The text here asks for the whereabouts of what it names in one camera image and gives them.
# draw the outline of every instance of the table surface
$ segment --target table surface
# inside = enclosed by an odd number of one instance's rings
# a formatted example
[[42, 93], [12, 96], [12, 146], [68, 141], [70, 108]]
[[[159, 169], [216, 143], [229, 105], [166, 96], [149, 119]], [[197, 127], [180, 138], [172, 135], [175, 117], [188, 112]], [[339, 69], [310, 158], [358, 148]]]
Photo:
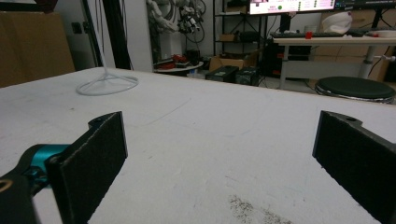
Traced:
[[[91, 223], [378, 223], [312, 149], [321, 110], [396, 142], [396, 106], [110, 71], [140, 83], [76, 94], [103, 74], [94, 68], [0, 89], [0, 175], [28, 147], [73, 143], [89, 120], [122, 111], [129, 157]], [[61, 222], [50, 189], [34, 199], [42, 223]]]
[[317, 37], [305, 38], [274, 38], [274, 43], [286, 45], [348, 45], [348, 46], [394, 46], [396, 38], [381, 37]]

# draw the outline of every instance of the black pole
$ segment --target black pole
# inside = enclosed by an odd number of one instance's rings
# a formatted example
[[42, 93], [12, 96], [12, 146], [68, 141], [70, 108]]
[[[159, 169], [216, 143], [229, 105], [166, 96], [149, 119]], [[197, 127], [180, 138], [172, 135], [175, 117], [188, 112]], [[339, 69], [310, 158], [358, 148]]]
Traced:
[[382, 18], [382, 8], [378, 8], [375, 10], [375, 17], [373, 20], [372, 28], [376, 28], [378, 26], [379, 20]]
[[41, 11], [38, 4], [0, 2], [0, 11]]
[[87, 0], [81, 0], [82, 3], [82, 8], [84, 10], [84, 14], [87, 20], [87, 23], [90, 25], [90, 29], [88, 29], [88, 35], [90, 36], [90, 42], [91, 46], [93, 48], [93, 54], [94, 54], [94, 60], [96, 66], [103, 66], [102, 59], [100, 56], [100, 50], [99, 50], [99, 44], [98, 44], [98, 39], [95, 34], [94, 28], [93, 28], [93, 21], [92, 21], [92, 16], [90, 12], [90, 7], [88, 6]]
[[267, 43], [267, 38], [268, 38], [268, 36], [267, 36], [267, 30], [268, 30], [268, 16], [267, 15], [265, 15], [264, 16], [264, 20], [265, 20], [265, 22], [264, 22], [264, 46], [266, 45], [266, 43]]
[[120, 1], [103, 0], [103, 8], [116, 67], [130, 70], [131, 59], [126, 45]]
[[291, 22], [291, 16], [289, 16], [289, 14], [284, 13], [284, 14], [280, 15], [279, 32], [283, 33], [285, 31], [289, 30], [290, 22]]

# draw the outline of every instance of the stool seat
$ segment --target stool seat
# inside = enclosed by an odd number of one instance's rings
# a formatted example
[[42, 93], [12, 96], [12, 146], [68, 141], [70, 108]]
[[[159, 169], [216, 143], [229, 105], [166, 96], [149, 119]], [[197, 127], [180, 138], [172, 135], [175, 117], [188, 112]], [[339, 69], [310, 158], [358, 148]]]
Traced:
[[319, 94], [390, 104], [396, 91], [390, 86], [359, 77], [325, 77], [318, 81]]

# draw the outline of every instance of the white desk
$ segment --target white desk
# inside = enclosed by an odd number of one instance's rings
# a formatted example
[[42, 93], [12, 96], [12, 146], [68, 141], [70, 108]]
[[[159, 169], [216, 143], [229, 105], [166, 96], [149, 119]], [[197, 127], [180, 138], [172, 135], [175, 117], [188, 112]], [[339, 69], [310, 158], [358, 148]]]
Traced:
[[[396, 38], [380, 37], [329, 37], [329, 38], [274, 38], [274, 43], [285, 46], [280, 75], [280, 89], [285, 86], [286, 77], [363, 77], [367, 78], [373, 64], [375, 47], [395, 46]], [[368, 46], [362, 63], [302, 62], [289, 61], [289, 46]]]
[[[70, 144], [89, 120], [122, 111], [129, 157], [90, 223], [263, 223], [268, 214], [294, 224], [378, 223], [312, 149], [321, 110], [361, 119], [396, 142], [396, 106], [110, 71], [140, 83], [77, 95], [77, 85], [103, 73], [95, 68], [0, 89], [0, 175], [28, 147]], [[35, 205], [42, 223], [60, 223], [50, 189]]]

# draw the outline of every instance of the computer monitor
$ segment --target computer monitor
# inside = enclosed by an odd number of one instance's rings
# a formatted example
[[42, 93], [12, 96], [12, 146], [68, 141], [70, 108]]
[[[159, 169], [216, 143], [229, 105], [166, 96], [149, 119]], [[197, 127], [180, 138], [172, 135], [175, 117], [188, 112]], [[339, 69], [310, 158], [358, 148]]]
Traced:
[[332, 11], [334, 0], [250, 0], [250, 15]]
[[335, 0], [334, 9], [396, 8], [396, 0]]

